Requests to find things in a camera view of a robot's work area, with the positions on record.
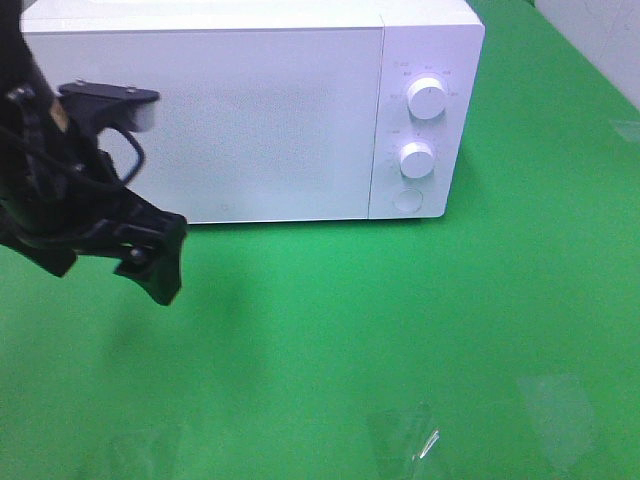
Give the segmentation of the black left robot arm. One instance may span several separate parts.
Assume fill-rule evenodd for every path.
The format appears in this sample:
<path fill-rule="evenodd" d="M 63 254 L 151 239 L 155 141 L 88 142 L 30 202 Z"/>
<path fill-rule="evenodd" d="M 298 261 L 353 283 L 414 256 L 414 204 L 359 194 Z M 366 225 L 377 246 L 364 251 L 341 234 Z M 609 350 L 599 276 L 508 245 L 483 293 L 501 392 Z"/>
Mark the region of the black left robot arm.
<path fill-rule="evenodd" d="M 23 10 L 1 4 L 1 243 L 57 277 L 80 255 L 115 258 L 117 275 L 167 306 L 181 288 L 187 222 L 128 188 L 146 160 L 136 115 L 159 95 L 96 83 L 52 91 Z"/>

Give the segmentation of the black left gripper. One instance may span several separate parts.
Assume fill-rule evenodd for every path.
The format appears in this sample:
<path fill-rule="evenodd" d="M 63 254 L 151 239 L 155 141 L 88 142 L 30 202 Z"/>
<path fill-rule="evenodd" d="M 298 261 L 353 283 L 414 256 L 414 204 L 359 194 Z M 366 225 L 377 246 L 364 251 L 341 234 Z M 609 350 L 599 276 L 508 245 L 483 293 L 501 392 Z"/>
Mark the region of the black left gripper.
<path fill-rule="evenodd" d="M 187 222 L 129 191 L 146 160 L 136 132 L 87 132 L 48 88 L 15 87 L 3 104 L 2 245 L 57 277 L 80 255 L 120 258 L 116 275 L 170 305 L 182 286 Z"/>

